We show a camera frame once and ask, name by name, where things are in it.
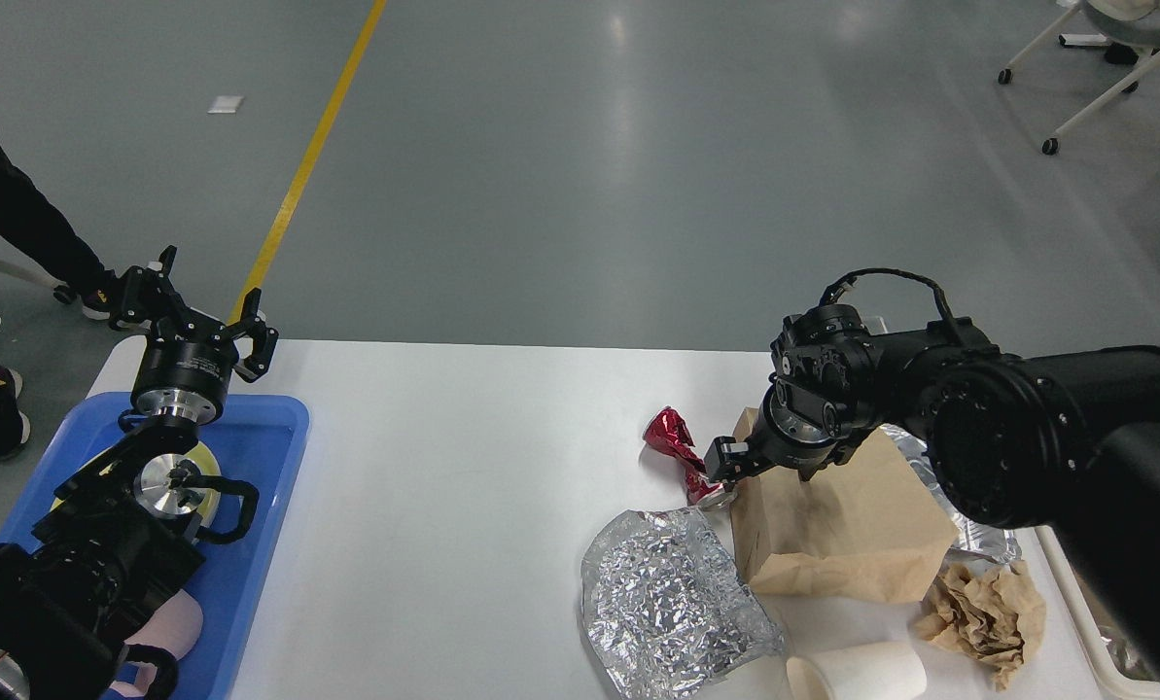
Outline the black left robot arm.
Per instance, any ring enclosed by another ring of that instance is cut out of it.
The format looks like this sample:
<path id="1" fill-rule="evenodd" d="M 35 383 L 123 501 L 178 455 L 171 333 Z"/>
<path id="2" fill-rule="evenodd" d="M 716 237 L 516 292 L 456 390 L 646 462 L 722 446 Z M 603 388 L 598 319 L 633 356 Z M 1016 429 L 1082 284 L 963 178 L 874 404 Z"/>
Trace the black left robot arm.
<path id="1" fill-rule="evenodd" d="M 153 670 L 145 697 L 171 697 L 177 655 L 135 633 L 193 579 L 200 544 L 240 541 L 255 521 L 259 489 L 188 453 L 223 416 L 231 377 L 268 371 L 278 331 L 259 289 L 234 322 L 188 306 L 171 283 L 176 253 L 126 270 L 110 313 L 110 327 L 148 329 L 122 438 L 55 488 L 32 553 L 0 543 L 0 699 L 97 699 L 129 664 Z"/>

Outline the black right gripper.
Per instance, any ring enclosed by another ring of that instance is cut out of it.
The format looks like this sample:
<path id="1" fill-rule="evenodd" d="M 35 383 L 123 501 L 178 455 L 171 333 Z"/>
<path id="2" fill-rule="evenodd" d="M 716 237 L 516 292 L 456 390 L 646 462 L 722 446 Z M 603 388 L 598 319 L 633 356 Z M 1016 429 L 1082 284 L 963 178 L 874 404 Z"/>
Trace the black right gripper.
<path id="1" fill-rule="evenodd" d="M 705 478 L 712 484 L 735 484 L 784 467 L 807 483 L 829 466 L 846 466 L 865 439 L 867 430 L 843 439 L 826 434 L 776 399 L 771 387 L 757 409 L 751 443 L 734 436 L 716 436 L 710 443 L 703 460 Z"/>

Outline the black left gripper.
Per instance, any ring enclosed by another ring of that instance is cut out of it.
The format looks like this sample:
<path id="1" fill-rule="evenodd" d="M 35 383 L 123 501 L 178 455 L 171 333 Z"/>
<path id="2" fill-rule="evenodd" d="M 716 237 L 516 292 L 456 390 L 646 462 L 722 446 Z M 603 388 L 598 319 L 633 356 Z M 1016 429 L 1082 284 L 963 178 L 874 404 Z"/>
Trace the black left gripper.
<path id="1" fill-rule="evenodd" d="M 171 282 L 175 245 L 167 245 L 155 261 L 135 265 L 119 280 L 119 304 L 109 311 L 113 331 L 142 331 L 147 335 L 130 406 L 144 416 L 171 414 L 198 426 L 224 414 L 233 371 L 254 384 L 271 368 L 280 332 L 260 313 L 263 289 L 242 297 L 231 324 L 196 329 L 196 313 Z M 251 354 L 234 346 L 249 338 Z"/>

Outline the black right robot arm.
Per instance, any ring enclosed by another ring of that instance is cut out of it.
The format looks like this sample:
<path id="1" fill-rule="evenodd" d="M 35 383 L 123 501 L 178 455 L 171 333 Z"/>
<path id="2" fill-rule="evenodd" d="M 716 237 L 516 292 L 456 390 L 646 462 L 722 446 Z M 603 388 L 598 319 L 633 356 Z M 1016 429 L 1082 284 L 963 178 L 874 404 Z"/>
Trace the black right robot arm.
<path id="1" fill-rule="evenodd" d="M 770 385 L 748 436 L 717 436 L 708 481 L 789 467 L 807 481 L 846 464 L 877 427 L 926 443 L 941 491 L 972 521 L 1049 526 L 1160 681 L 1160 347 L 1025 359 L 954 315 L 873 335 L 842 304 L 846 273 L 771 345 Z"/>

